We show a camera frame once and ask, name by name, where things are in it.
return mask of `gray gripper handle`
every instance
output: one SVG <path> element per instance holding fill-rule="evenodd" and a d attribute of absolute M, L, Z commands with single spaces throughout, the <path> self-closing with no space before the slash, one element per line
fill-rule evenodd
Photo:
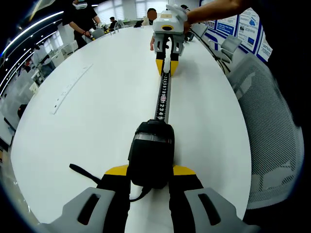
<path fill-rule="evenodd" d="M 92 195 L 96 195 L 98 201 L 88 224 L 84 225 L 78 221 L 78 217 Z M 50 224 L 41 223 L 36 230 L 40 233 L 102 233 L 108 207 L 114 195 L 114 191 L 90 187 L 65 204 L 58 219 Z"/>
<path fill-rule="evenodd" d="M 196 233 L 256 233 L 237 217 L 236 208 L 211 188 L 185 191 L 194 218 Z"/>

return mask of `gray office chair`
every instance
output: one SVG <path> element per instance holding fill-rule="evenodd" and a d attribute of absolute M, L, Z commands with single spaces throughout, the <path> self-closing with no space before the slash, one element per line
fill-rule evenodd
<path fill-rule="evenodd" d="M 119 28 L 121 28 L 121 26 L 120 26 L 119 22 L 117 22 L 117 23 L 115 24 L 115 27 L 113 28 L 113 31 L 110 31 L 110 35 L 115 34 L 116 31 L 119 32 Z"/>
<path fill-rule="evenodd" d="M 121 19 L 118 19 L 118 24 L 119 24 L 120 28 L 125 28 L 125 25 Z"/>
<path fill-rule="evenodd" d="M 252 154 L 248 209 L 285 200 L 304 160 L 302 130 L 269 68 L 249 53 L 228 74 L 244 115 Z"/>
<path fill-rule="evenodd" d="M 213 53 L 222 61 L 231 63 L 233 59 L 233 53 L 237 49 L 237 47 L 241 44 L 241 40 L 229 35 L 222 44 L 219 44 L 213 40 L 208 40 L 209 45 L 211 46 L 211 42 L 214 44 L 218 44 L 221 48 L 220 50 L 213 50 Z"/>
<path fill-rule="evenodd" d="M 92 32 L 92 36 L 95 38 L 95 39 L 98 39 L 98 38 L 100 38 L 100 37 L 102 37 L 102 36 L 104 36 L 105 35 L 105 33 L 104 33 L 104 31 L 102 30 L 102 29 L 96 29 L 96 30 L 94 30 L 93 32 Z"/>

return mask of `ceiling light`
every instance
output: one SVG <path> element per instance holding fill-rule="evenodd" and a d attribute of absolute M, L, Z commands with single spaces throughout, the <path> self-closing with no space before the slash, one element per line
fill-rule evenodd
<path fill-rule="evenodd" d="M 37 42 L 36 44 L 40 44 L 42 41 L 44 41 L 46 38 L 50 37 L 51 35 L 53 35 L 56 32 L 51 33 L 50 35 L 47 35 L 46 37 L 44 37 L 42 40 L 40 40 L 39 42 Z"/>
<path fill-rule="evenodd" d="M 27 59 L 31 57 L 32 54 L 30 54 L 30 55 L 22 62 L 22 64 L 24 64 L 24 63 L 27 61 Z M 6 82 L 6 85 L 5 85 L 4 87 L 6 87 L 6 86 L 8 85 L 9 81 L 10 81 L 11 78 L 13 77 L 13 74 L 11 75 L 10 79 Z"/>
<path fill-rule="evenodd" d="M 55 13 L 55 14 L 53 14 L 53 15 L 51 15 L 51 16 L 48 16 L 48 17 L 46 17 L 46 18 L 43 18 L 42 20 L 38 21 L 37 23 L 34 23 L 34 24 L 31 25 L 30 27 L 26 28 L 24 31 L 22 31 L 18 36 L 16 36 L 16 37 L 8 44 L 8 46 L 3 50 L 1 56 L 3 56 L 3 54 L 14 44 L 15 41 L 17 41 L 22 35 L 24 35 L 26 32 L 28 32 L 31 28 L 37 26 L 38 24 L 42 23 L 43 21 L 45 21 L 45 20 L 47 20 L 47 19 L 49 19 L 49 18 L 52 18 L 52 17 L 57 16 L 57 15 L 60 15 L 60 14 L 62 14 L 62 13 L 63 13 L 63 11 L 58 12 L 58 13 Z"/>
<path fill-rule="evenodd" d="M 2 83 L 4 82 L 5 78 L 10 74 L 10 72 L 12 71 L 12 69 L 17 65 L 17 63 L 30 51 L 31 49 L 28 49 L 27 52 L 25 52 L 19 59 L 17 62 L 15 62 L 15 64 L 10 68 L 9 72 L 6 74 L 6 76 L 4 77 L 4 79 L 2 80 L 2 82 L 0 83 L 0 86 L 2 86 Z"/>

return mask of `window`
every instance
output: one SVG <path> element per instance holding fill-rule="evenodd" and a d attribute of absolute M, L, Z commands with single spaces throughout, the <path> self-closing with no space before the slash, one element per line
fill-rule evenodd
<path fill-rule="evenodd" d="M 94 8 L 101 22 L 110 24 L 110 17 L 115 20 L 124 20 L 122 0 L 108 0 Z"/>
<path fill-rule="evenodd" d="M 144 18 L 147 16 L 149 8 L 155 8 L 156 12 L 161 13 L 166 9 L 167 0 L 136 0 L 136 16 Z"/>
<path fill-rule="evenodd" d="M 47 54 L 53 50 L 50 39 L 47 39 L 43 45 L 44 45 L 45 52 L 47 52 Z"/>
<path fill-rule="evenodd" d="M 64 44 L 62 38 L 60 37 L 60 33 L 58 30 L 52 37 L 53 37 L 53 40 L 55 42 L 56 49 L 58 49 L 59 47 L 61 47 Z"/>

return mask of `oval table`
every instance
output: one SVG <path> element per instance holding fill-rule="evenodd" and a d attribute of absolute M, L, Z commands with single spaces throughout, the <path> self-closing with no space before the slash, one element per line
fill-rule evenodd
<path fill-rule="evenodd" d="M 152 33 L 150 26 L 125 28 L 89 43 L 58 66 L 28 104 L 11 159 L 21 192 L 40 222 L 54 221 L 64 204 L 96 187 L 70 163 L 99 178 L 128 163 L 137 127 L 156 109 L 160 76 L 149 50 Z M 87 66 L 52 114 L 65 86 Z M 251 184 L 246 125 L 226 76 L 198 40 L 185 43 L 171 88 L 175 163 L 196 171 L 203 186 L 234 204 L 242 219 Z M 131 198 L 140 191 L 133 185 Z M 132 203 L 126 232 L 172 233 L 168 201 L 164 188 Z"/>

